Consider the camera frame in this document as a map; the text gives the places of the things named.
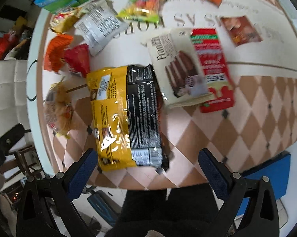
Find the white chair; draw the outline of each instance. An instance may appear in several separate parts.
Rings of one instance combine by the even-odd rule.
[[[0,61],[0,137],[18,123],[30,130],[26,76],[27,60]]]

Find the black and yellow bag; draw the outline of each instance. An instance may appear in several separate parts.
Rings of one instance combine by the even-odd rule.
[[[162,166],[153,67],[104,68],[87,74],[103,171]]]

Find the white snack package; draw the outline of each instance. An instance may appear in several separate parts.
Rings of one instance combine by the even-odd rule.
[[[115,16],[106,0],[91,2],[84,9],[88,14],[74,27],[81,31],[90,54],[96,56],[116,34],[126,30],[128,24]]]
[[[189,28],[164,29],[146,37],[154,72],[166,107],[196,105],[214,98],[190,40]]]

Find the diamond tile floor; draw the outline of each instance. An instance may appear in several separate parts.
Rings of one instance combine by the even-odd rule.
[[[235,77],[235,106],[200,113],[198,106],[162,112],[161,136],[170,155],[167,172],[135,167],[99,174],[89,184],[134,190],[176,188],[206,182],[197,157],[208,148],[233,172],[242,172],[297,141],[297,79],[269,76]],[[48,129],[58,170],[65,171],[87,148],[96,148],[87,132],[92,125],[89,97],[77,100],[69,140]]]

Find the nutrition label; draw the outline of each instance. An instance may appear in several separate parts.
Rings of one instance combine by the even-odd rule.
[[[120,21],[108,10],[101,6],[93,10],[82,18],[80,29],[88,35],[93,43],[99,43],[104,37],[118,29]]]
[[[152,66],[128,66],[126,89],[131,150],[160,147]]]

